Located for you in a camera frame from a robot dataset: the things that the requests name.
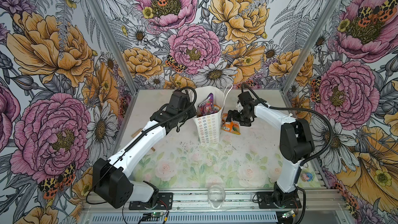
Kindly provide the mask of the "white printed paper bag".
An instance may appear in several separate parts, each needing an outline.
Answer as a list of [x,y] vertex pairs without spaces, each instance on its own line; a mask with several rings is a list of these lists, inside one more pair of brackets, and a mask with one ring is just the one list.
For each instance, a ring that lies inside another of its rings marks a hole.
[[[228,84],[224,90],[213,86],[200,87],[195,90],[197,93],[197,99],[195,102],[197,116],[193,118],[193,120],[197,127],[201,144],[219,142],[224,105],[232,88],[233,84]],[[198,105],[203,102],[210,93],[214,94],[215,104],[221,107],[221,110],[216,114],[198,117]]]

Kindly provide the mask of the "pink purple snack packet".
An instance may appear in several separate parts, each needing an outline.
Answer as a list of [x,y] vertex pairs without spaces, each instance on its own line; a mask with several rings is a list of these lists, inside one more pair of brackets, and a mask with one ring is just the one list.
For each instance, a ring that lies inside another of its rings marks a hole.
[[215,104],[214,94],[210,93],[207,98],[198,105],[198,117],[216,114],[221,107]]

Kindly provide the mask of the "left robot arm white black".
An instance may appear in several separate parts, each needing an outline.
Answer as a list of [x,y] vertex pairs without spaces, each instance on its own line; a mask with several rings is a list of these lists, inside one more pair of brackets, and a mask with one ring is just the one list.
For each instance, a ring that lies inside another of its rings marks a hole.
[[127,202],[142,202],[153,208],[158,201],[158,188],[147,181],[130,180],[129,176],[158,141],[197,115],[196,101],[194,88],[175,90],[170,101],[152,114],[141,132],[124,148],[106,160],[99,158],[95,162],[92,167],[93,192],[114,208]]

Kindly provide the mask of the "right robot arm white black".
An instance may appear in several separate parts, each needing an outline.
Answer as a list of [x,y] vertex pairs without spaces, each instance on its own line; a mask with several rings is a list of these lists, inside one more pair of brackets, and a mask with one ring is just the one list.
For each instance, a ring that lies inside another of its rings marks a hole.
[[281,175],[274,183],[272,197],[278,206],[294,200],[304,160],[315,149],[308,122],[282,113],[287,108],[272,107],[261,98],[254,99],[248,91],[238,95],[238,106],[239,110],[229,111],[229,115],[241,126],[250,127],[256,118],[260,118],[280,130],[279,150],[285,161]]

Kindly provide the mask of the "orange snack packet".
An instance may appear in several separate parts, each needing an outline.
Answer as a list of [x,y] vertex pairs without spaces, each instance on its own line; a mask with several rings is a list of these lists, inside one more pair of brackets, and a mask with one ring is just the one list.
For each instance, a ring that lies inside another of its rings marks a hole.
[[229,120],[228,114],[223,114],[221,129],[232,134],[240,135],[239,123],[233,120],[228,122],[228,120]]

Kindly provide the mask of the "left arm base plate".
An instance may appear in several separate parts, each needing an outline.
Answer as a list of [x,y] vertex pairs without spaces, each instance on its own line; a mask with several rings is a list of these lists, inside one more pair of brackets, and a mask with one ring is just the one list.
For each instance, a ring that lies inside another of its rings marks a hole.
[[161,192],[155,201],[149,203],[130,202],[128,209],[131,211],[171,210],[173,207],[172,192]]

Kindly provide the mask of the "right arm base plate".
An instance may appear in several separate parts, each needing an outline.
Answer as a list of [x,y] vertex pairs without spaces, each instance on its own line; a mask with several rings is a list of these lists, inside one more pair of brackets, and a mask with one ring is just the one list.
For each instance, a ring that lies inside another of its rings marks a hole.
[[278,195],[276,192],[260,191],[255,193],[252,202],[257,203],[259,209],[300,209],[302,207],[302,203],[296,191],[282,195]]

